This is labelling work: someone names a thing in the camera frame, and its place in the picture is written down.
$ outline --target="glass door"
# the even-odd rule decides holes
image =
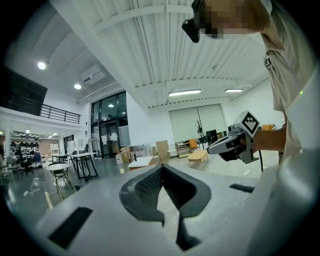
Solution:
[[[111,157],[114,157],[119,152],[117,123],[109,122],[107,132],[109,137],[109,154]]]
[[[100,124],[100,144],[103,158],[112,158],[119,152],[117,123]]]
[[[100,145],[103,158],[110,157],[108,140],[108,124],[100,124]]]

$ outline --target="black slot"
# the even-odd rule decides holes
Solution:
[[[255,189],[254,186],[246,186],[246,185],[241,185],[241,184],[232,184],[229,186],[229,188],[235,189],[235,190],[240,190],[243,192],[247,192],[247,193],[252,193]]]
[[[86,207],[77,208],[70,217],[49,236],[49,239],[64,249],[68,248],[92,212],[91,209]]]

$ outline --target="head-mounted camera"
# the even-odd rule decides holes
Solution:
[[[194,0],[191,7],[193,9],[193,18],[186,19],[182,24],[182,29],[192,42],[199,42],[200,30],[211,38],[218,38],[218,30],[212,29],[211,23],[206,23],[205,0]]]

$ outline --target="orange chair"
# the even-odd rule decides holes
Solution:
[[[197,141],[195,138],[189,139],[189,146],[190,146],[190,152],[192,153],[196,149],[200,149],[200,146],[197,144]]]

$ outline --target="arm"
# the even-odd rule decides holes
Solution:
[[[258,130],[253,138],[253,152],[258,150],[283,152],[286,144],[286,114],[284,114],[284,122],[285,125],[279,130]]]

